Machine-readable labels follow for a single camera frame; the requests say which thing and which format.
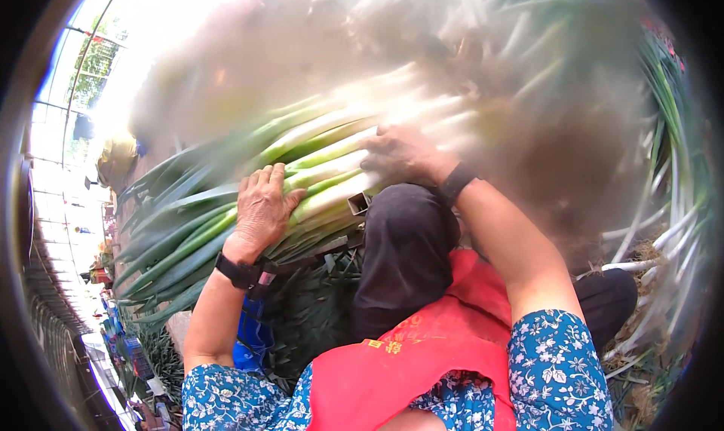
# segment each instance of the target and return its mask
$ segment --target tree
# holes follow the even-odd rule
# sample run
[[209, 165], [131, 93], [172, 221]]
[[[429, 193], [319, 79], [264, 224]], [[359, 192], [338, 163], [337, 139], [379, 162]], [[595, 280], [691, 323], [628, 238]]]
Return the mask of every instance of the tree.
[[[93, 27], [98, 23], [100, 16], [96, 16], [93, 21]], [[107, 34], [106, 24], [102, 23], [98, 26], [96, 34], [104, 35]], [[103, 88], [106, 85], [108, 74], [111, 70], [111, 64], [113, 64], [113, 58], [118, 52], [119, 46], [103, 38], [96, 37], [91, 39], [86, 38], [83, 41], [83, 45], [80, 47], [78, 52], [78, 58], [75, 61], [75, 69], [78, 71], [80, 61], [83, 58], [83, 52], [86, 50], [86, 46], [90, 43], [86, 58], [83, 61], [83, 68], [78, 72], [78, 81], [75, 86], [75, 92], [73, 93], [73, 101], [77, 107], [93, 107], [95, 102], [101, 96]], [[70, 78], [70, 84], [68, 86], [68, 94], [73, 87], [73, 81], [75, 80], [75, 74]]]

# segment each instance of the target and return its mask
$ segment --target sleeve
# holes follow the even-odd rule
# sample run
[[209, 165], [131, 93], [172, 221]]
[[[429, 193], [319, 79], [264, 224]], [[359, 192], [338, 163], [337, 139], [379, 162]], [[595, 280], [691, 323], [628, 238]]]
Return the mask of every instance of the sleeve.
[[588, 327], [567, 311], [529, 313], [508, 344], [518, 429], [611, 430], [611, 399]]
[[291, 399], [276, 385], [241, 370], [204, 364], [183, 383], [183, 429], [259, 429]]

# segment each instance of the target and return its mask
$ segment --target blue floral shirt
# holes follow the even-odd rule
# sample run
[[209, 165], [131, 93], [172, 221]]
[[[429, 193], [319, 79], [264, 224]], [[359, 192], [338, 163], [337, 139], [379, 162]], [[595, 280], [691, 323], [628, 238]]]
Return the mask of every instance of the blue floral shirt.
[[[611, 430], [612, 407], [588, 328], [566, 311], [530, 313], [508, 344], [511, 400], [518, 429]], [[183, 385], [184, 429], [306, 429], [312, 364], [290, 398], [276, 385], [221, 365], [200, 365]], [[489, 381], [451, 371], [410, 408], [432, 411], [452, 429], [493, 430]]]

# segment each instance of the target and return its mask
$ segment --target wrist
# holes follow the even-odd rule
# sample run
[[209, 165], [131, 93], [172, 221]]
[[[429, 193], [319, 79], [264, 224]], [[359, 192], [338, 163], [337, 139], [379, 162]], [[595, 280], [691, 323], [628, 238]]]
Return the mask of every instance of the wrist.
[[233, 263], [247, 263], [254, 264], [261, 255], [261, 248], [256, 247], [254, 244], [249, 244], [246, 241], [241, 240], [233, 233], [224, 242], [222, 248], [222, 254]]
[[458, 164], [460, 164], [460, 161], [453, 156], [440, 156], [430, 165], [429, 179], [436, 186], [441, 186]]

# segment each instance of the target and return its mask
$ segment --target knee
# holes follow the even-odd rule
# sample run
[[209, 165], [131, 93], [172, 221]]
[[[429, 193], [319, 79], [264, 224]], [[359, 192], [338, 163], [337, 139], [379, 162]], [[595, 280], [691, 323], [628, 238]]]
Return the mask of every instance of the knee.
[[431, 219], [439, 219], [439, 204], [432, 192], [416, 184], [395, 184], [378, 193], [367, 211], [365, 233], [394, 231], [411, 235]]
[[636, 309], [638, 286], [634, 277], [627, 271], [611, 269], [604, 271], [603, 278], [608, 286], [611, 302], [618, 304], [630, 316]]

